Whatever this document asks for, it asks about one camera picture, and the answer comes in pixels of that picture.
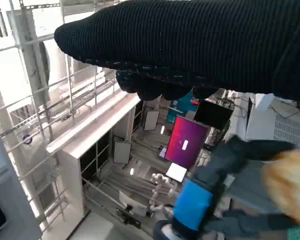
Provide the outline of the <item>black left hand blue tape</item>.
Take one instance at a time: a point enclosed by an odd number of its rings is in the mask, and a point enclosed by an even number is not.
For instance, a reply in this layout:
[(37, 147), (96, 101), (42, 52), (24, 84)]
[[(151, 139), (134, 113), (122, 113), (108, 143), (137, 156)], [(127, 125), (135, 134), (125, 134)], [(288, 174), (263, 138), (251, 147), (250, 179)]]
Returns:
[(273, 163), (278, 154), (294, 149), (295, 145), (287, 141), (244, 141), (236, 135), (220, 143), (211, 152), (209, 163), (197, 167), (183, 185), (167, 226), (182, 240), (197, 240), (209, 232), (221, 232), (226, 237), (250, 237), (296, 226), (284, 213), (248, 215), (230, 209), (220, 217), (214, 215), (225, 193), (245, 198), (249, 204), (259, 203), (260, 194), (265, 193), (262, 167)]

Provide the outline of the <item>black knitted gloved right hand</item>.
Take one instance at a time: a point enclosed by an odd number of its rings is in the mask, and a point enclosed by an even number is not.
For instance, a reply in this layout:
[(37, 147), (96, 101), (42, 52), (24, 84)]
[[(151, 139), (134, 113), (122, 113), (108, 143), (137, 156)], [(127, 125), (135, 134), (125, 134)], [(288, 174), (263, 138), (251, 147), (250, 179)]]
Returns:
[(128, 0), (54, 40), (144, 101), (225, 89), (300, 102), (300, 0)]

